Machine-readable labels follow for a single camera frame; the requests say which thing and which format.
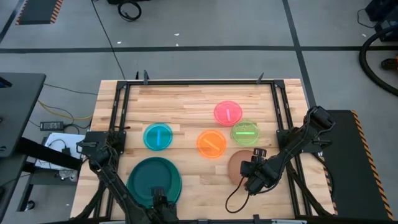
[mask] concrete floor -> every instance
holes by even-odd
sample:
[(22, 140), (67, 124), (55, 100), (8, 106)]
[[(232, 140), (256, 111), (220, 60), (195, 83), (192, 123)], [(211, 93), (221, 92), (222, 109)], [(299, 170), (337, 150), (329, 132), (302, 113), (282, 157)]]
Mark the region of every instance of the concrete floor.
[[(307, 95), (327, 109), (356, 110), (377, 165), (391, 209), (398, 214), (398, 158), (395, 140), (398, 127), (397, 98), (373, 84), (362, 72), (356, 51), (304, 51), (306, 46), (361, 46), (374, 30), (356, 22), (356, 11), (370, 0), (152, 0), (142, 2), (142, 17), (133, 23), (118, 16), (116, 6), (95, 2), (126, 78), (146, 69), (155, 78), (301, 78)], [(0, 30), (16, 5), (23, 0), (0, 1)], [(290, 6), (292, 21), (286, 12)], [(368, 22), (366, 15), (361, 20)], [(55, 24), (16, 26), (0, 36), (0, 71), (47, 75), (46, 83), (80, 91), (98, 91), (101, 80), (122, 79), (109, 52), (109, 42), (90, 0), (63, 2)], [(291, 35), (295, 25), (298, 39)], [(181, 51), (179, 47), (199, 47)], [(373, 45), (385, 45), (375, 41)], [(204, 50), (202, 46), (213, 47)], [(241, 46), (240, 49), (228, 46)], [(267, 50), (250, 46), (274, 46)], [(290, 46), (288, 50), (278, 46)], [(161, 51), (160, 47), (169, 47)], [(5, 50), (26, 54), (6, 54)], [(303, 61), (298, 60), (302, 53)], [(396, 52), (368, 53), (377, 74), (398, 86), (396, 72), (383, 72), (378, 64)], [(76, 117), (92, 114), (95, 97), (45, 86), (40, 100), (68, 110)], [(60, 118), (37, 105), (30, 119), (56, 121)], [(46, 132), (28, 124), (24, 136), (41, 142)], [(3, 223), (43, 223), (66, 220), (73, 203), (71, 186), (38, 186), (31, 199), (37, 208), (16, 214), (25, 178), (19, 181)]]

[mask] dark green plate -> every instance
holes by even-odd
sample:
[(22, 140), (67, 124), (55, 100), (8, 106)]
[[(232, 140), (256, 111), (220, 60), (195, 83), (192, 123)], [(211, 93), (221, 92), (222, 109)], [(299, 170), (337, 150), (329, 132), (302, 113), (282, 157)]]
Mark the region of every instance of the dark green plate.
[(160, 157), (138, 163), (127, 180), (132, 196), (147, 208), (153, 206), (151, 189), (157, 187), (164, 189), (168, 201), (177, 202), (182, 188), (181, 175), (174, 164)]

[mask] floor mat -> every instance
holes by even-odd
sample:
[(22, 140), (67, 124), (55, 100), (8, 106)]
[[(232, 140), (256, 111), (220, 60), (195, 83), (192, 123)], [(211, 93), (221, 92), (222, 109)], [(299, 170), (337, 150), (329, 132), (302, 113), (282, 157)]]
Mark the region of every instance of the floor mat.
[(63, 0), (26, 0), (16, 25), (53, 24)]

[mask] wooden table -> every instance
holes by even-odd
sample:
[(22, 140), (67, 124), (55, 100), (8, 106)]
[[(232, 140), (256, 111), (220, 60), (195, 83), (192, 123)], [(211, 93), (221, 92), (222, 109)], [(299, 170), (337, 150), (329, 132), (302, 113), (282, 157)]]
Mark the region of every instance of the wooden table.
[[(295, 126), (301, 126), (307, 112), (307, 102), (299, 79), (285, 81), (292, 119)], [(92, 131), (107, 131), (114, 100), (116, 80), (102, 81), (91, 125)], [(279, 103), (282, 97), (278, 91)], [(134, 166), (148, 157), (164, 157), (173, 162), (182, 175), (182, 193), (177, 203), (178, 217), (182, 220), (206, 219), (252, 219), (293, 218), (287, 174), (284, 172), (279, 185), (269, 193), (250, 197), (246, 207), (236, 214), (225, 208), (227, 196), (236, 188), (227, 174), (229, 158), (237, 151), (252, 149), (239, 146), (230, 136), (230, 127), (214, 121), (213, 109), (224, 100), (233, 100), (243, 109), (245, 119), (257, 123), (261, 138), (258, 147), (267, 149), (267, 157), (277, 154), (275, 131), (277, 121), (271, 88), (264, 85), (164, 85), (133, 86), (129, 95), (126, 126), (126, 150), (120, 158), (118, 174), (126, 182)], [(282, 109), (284, 127), (287, 128)], [(167, 123), (173, 130), (174, 139), (169, 148), (154, 152), (143, 143), (143, 133), (150, 124)], [(203, 157), (196, 148), (198, 135), (207, 129), (220, 130), (227, 138), (228, 149), (218, 159)], [(330, 213), (334, 213), (323, 166), (309, 154), (301, 155), (307, 186), (317, 200)], [(92, 198), (98, 187), (98, 179), (84, 164), (81, 168), (71, 217), (78, 215)], [(298, 187), (298, 200), (302, 214), (303, 203)], [(247, 192), (241, 187), (229, 201), (229, 208), (239, 208)], [(101, 215), (104, 215), (108, 193), (104, 194)], [(124, 214), (114, 202), (113, 220), (123, 220)]]

